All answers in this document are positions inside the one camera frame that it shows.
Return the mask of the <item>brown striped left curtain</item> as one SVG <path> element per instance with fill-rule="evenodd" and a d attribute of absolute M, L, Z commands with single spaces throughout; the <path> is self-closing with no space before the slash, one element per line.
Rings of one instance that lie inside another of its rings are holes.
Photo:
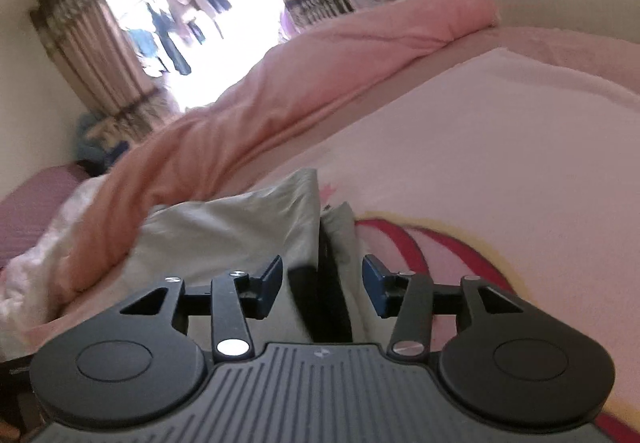
<path fill-rule="evenodd" d="M 148 76 L 106 0 L 37 0 L 29 18 L 59 73 L 91 114 L 112 118 L 133 140 L 178 116 Z"/>

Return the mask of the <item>hanging clothes outside window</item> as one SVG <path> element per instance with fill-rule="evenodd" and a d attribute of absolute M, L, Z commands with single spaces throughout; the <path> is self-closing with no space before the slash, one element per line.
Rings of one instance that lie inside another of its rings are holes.
<path fill-rule="evenodd" d="M 238 79 L 280 38 L 280 0 L 141 0 L 122 18 L 145 62 L 183 78 Z"/>

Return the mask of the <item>pink cartoon blanket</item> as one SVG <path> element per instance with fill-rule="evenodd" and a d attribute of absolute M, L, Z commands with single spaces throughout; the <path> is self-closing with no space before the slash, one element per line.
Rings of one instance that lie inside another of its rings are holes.
<path fill-rule="evenodd" d="M 219 363 L 186 403 L 128 429 L 48 415 L 39 442 L 634 442 L 639 437 L 639 49 L 583 36 L 516 47 L 421 84 L 393 77 L 242 166 L 209 201 L 317 172 L 346 202 L 366 339 L 269 341 Z M 485 279 L 597 341 L 615 382 L 591 423 L 514 432 L 457 408 L 421 365 L 389 359 L 361 263 L 442 285 Z M 251 319 L 250 322 L 262 321 Z"/>

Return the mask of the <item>grey and black jacket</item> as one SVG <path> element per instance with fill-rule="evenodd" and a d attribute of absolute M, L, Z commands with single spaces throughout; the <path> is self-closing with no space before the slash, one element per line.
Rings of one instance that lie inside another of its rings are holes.
<path fill-rule="evenodd" d="M 232 271 L 259 274 L 283 262 L 283 283 L 266 319 L 250 322 L 256 347 L 269 341 L 366 339 L 352 208 L 323 209 L 317 172 L 300 169 L 246 194 L 155 207 L 122 267 L 134 293 L 166 276 L 203 286 Z"/>

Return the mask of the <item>purple quilted headboard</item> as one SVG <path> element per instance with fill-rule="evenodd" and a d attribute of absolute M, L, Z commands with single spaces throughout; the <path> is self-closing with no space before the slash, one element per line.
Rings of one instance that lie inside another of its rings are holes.
<path fill-rule="evenodd" d="M 50 166 L 1 201 L 1 268 L 37 244 L 55 212 L 90 175 L 77 163 Z"/>

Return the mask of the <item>pink duvet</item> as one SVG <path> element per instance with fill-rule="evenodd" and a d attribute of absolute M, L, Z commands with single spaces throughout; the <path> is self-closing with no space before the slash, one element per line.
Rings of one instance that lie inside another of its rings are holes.
<path fill-rule="evenodd" d="M 263 151 L 498 19 L 494 0 L 397 0 L 273 47 L 215 103 L 187 112 L 117 161 L 53 272 L 52 295 L 68 303 L 96 285 L 126 258 L 153 207 L 215 196 Z"/>

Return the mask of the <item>white crumpled quilt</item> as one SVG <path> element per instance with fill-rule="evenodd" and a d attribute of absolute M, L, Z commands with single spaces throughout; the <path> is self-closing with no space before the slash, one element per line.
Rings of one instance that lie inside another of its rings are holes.
<path fill-rule="evenodd" d="M 35 330 L 55 318 L 58 302 L 51 295 L 53 273 L 72 247 L 82 216 L 105 181 L 81 183 L 44 230 L 35 246 L 11 259 L 1 276 L 1 359 L 18 359 L 37 348 Z"/>

